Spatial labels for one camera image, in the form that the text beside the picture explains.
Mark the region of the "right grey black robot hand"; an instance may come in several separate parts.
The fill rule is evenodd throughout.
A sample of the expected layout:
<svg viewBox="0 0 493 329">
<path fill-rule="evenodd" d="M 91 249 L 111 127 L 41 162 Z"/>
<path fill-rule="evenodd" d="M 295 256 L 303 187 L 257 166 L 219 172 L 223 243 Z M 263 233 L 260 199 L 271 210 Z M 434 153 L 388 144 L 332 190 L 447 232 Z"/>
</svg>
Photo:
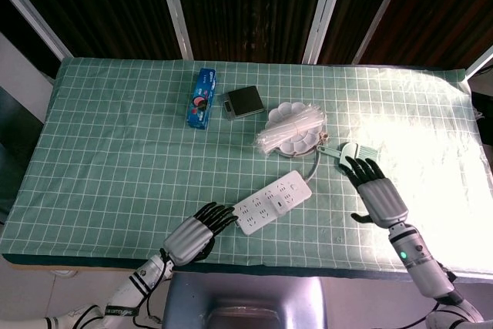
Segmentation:
<svg viewBox="0 0 493 329">
<path fill-rule="evenodd" d="M 370 158 L 345 160 L 350 167 L 340 164 L 340 169 L 360 195 L 367 215 L 352 213 L 357 223 L 373 223 L 380 228 L 390 229 L 407 219 L 408 208 L 395 185 L 388 179 L 378 164 Z"/>
</svg>

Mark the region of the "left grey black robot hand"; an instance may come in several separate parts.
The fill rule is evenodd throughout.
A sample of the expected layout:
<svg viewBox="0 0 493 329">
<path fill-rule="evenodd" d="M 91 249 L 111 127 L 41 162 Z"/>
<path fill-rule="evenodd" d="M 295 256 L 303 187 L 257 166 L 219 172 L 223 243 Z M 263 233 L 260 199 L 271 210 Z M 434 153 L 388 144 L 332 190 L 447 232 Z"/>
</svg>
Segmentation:
<svg viewBox="0 0 493 329">
<path fill-rule="evenodd" d="M 211 202 L 183 221 L 164 241 L 163 249 L 175 266 L 207 258 L 215 237 L 236 222 L 232 206 Z"/>
</svg>

